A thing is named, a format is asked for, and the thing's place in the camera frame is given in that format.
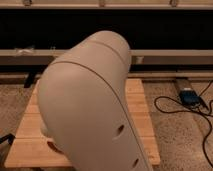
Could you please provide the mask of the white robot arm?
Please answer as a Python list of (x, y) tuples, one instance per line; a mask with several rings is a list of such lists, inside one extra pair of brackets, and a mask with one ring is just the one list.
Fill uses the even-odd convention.
[(77, 171), (153, 171), (127, 107), (130, 47), (99, 31), (56, 58), (38, 85), (38, 106), (56, 146)]

